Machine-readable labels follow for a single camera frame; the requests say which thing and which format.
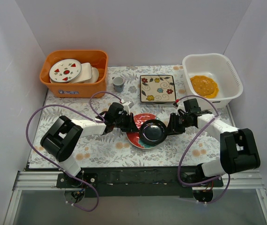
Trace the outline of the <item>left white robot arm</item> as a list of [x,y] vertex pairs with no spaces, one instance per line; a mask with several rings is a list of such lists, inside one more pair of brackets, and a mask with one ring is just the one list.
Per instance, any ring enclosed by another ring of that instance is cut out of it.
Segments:
[[83,175],[79,173],[81,168],[73,156],[80,137],[106,135],[114,128],[126,133],[137,133],[139,129],[130,112],[133,105],[132,102],[112,103],[108,111],[100,114],[104,116],[104,120],[100,116],[92,120],[72,120],[60,116],[43,136],[41,146],[56,159],[63,171],[69,173],[67,182],[72,187],[77,188],[83,183]]

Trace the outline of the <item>glossy black plate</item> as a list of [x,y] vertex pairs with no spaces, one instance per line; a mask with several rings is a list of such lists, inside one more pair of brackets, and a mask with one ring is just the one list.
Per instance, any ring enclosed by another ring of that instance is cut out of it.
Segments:
[[162,121],[148,120],[139,128],[139,137],[145,144],[156,146],[166,139],[166,129],[167,127]]

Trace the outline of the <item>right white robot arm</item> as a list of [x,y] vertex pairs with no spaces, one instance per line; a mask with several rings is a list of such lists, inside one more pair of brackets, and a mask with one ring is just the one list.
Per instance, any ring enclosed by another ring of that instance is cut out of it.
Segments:
[[218,159],[197,165],[195,174],[185,181],[181,177],[181,166],[178,166],[178,180],[184,186],[206,186],[210,182],[228,174],[234,174],[260,167],[261,161],[253,132],[238,129],[218,119],[217,114],[202,110],[197,99],[184,101],[177,106],[176,113],[170,114],[166,135],[180,135],[188,127],[199,129],[197,133],[207,132],[220,143]]

